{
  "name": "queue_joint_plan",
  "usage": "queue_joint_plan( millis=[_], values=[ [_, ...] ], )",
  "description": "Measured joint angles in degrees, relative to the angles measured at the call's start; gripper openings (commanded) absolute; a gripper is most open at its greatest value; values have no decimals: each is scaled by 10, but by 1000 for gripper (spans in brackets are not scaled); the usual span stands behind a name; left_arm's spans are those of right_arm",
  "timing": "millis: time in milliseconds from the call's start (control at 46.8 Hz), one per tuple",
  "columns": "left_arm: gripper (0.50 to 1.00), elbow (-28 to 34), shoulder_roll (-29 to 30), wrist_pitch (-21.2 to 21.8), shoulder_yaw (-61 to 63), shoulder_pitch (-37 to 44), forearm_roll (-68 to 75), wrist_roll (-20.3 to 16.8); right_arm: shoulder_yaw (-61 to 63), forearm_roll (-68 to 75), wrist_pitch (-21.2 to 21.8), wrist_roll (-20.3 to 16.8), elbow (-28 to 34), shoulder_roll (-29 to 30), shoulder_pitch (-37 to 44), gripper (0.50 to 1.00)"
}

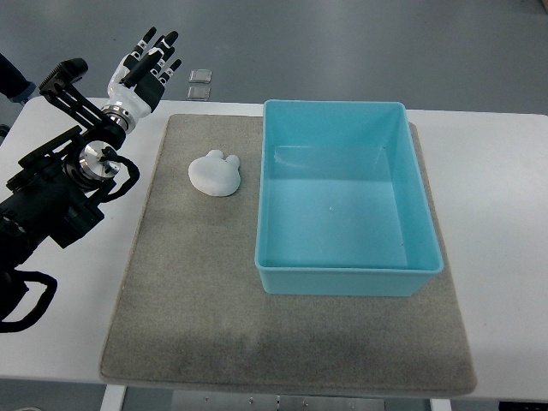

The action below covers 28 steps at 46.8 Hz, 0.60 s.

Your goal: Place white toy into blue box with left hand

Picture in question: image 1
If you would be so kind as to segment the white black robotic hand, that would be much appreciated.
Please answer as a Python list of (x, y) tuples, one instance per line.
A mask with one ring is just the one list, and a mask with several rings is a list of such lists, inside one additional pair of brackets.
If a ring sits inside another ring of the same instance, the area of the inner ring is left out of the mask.
[(109, 99), (102, 111), (125, 133), (156, 110), (167, 83), (182, 61), (172, 60), (179, 33), (157, 36), (151, 27), (119, 62), (107, 87)]

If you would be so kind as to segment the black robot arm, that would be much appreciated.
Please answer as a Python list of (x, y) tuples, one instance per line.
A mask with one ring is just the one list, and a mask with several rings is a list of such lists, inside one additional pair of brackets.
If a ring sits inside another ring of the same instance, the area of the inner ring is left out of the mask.
[(8, 180), (1, 204), (1, 331), (35, 325), (57, 291), (57, 280), (22, 265), (46, 238), (65, 248), (103, 218), (102, 203), (125, 195), (138, 167), (117, 154), (132, 127), (119, 113), (100, 110), (74, 87), (87, 71), (81, 58), (59, 63), (40, 84), (46, 100), (76, 125), (29, 152)]

